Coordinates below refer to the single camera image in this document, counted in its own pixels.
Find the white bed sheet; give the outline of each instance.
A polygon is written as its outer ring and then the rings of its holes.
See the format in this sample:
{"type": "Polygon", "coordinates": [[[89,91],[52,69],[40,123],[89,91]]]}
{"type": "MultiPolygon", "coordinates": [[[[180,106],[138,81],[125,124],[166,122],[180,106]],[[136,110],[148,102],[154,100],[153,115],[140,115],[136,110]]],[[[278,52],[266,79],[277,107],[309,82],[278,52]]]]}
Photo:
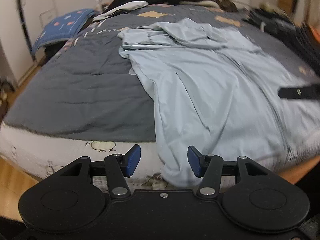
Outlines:
{"type": "MultiPolygon", "coordinates": [[[[13,128],[3,122],[0,126],[0,155],[14,162],[27,173],[42,179],[81,156],[90,156],[91,161],[100,161],[114,153],[125,154],[134,144],[55,138],[13,128]]],[[[141,160],[133,176],[127,179],[129,187],[132,190],[172,187],[159,178],[163,163],[158,157],[156,143],[137,144],[141,146],[141,160]]],[[[273,155],[264,156],[256,161],[270,170],[280,171],[319,154],[320,131],[317,131],[310,134],[301,145],[292,148],[285,159],[281,158],[281,155],[273,155]]],[[[223,176],[221,187],[230,187],[233,183],[232,176],[223,176]]],[[[95,177],[94,184],[102,190],[106,189],[105,178],[95,177]]]]}

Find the wooden floor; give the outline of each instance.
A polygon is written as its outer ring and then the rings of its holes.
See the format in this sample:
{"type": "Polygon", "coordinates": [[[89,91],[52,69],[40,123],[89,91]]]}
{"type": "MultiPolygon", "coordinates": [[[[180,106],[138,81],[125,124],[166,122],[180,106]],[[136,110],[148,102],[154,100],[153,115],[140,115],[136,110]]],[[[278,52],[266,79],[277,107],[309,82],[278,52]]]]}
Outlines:
{"type": "MultiPolygon", "coordinates": [[[[25,82],[15,91],[8,93],[9,107],[25,89],[26,85],[38,72],[36,68],[25,82]]],[[[37,181],[18,167],[0,158],[0,216],[22,221],[18,212],[18,201],[21,195],[37,181]]]]}
{"type": "MultiPolygon", "coordinates": [[[[8,94],[9,107],[12,106],[17,96],[22,93],[26,85],[39,69],[39,67],[36,68],[19,87],[19,89],[17,89],[14,93],[8,94]]],[[[290,183],[295,184],[319,161],[320,156],[315,157],[306,163],[282,172],[280,176],[290,183]]],[[[36,183],[37,181],[35,179],[24,173],[18,167],[14,167],[7,161],[0,158],[0,216],[21,221],[21,217],[18,212],[19,198],[27,189],[36,183]]]]}

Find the cartoon bird print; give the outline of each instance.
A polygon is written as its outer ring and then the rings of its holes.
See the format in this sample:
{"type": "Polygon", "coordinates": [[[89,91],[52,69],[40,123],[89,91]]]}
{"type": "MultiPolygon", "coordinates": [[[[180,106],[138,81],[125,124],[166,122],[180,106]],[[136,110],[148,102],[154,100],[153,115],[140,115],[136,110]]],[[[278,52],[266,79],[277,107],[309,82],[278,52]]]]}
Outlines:
{"type": "Polygon", "coordinates": [[[91,148],[99,152],[112,152],[115,151],[116,143],[115,142],[102,142],[102,141],[93,141],[90,144],[91,148]]]}

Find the light blue garment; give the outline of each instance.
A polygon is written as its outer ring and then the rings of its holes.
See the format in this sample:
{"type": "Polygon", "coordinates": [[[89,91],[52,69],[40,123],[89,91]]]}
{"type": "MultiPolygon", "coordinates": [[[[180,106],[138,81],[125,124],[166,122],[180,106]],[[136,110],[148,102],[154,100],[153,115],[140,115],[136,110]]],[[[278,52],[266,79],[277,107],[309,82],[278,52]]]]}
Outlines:
{"type": "Polygon", "coordinates": [[[319,130],[317,101],[287,101],[280,86],[302,85],[235,28],[185,18],[127,29],[119,49],[154,100],[157,150],[170,183],[199,183],[188,164],[194,145],[204,155],[254,160],[279,155],[319,130]]]}

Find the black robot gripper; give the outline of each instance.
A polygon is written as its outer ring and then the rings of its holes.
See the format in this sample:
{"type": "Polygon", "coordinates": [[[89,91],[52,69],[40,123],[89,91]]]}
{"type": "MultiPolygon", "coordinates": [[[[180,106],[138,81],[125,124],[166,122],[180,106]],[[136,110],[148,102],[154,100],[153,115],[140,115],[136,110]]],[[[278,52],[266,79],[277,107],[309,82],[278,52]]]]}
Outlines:
{"type": "Polygon", "coordinates": [[[299,230],[309,210],[304,192],[250,158],[224,161],[188,148],[195,189],[135,190],[140,146],[104,161],[80,157],[26,191],[19,212],[27,229],[16,240],[309,239],[299,230]],[[106,176],[108,194],[92,185],[106,176]],[[221,176],[235,185],[220,193],[221,176]]]}

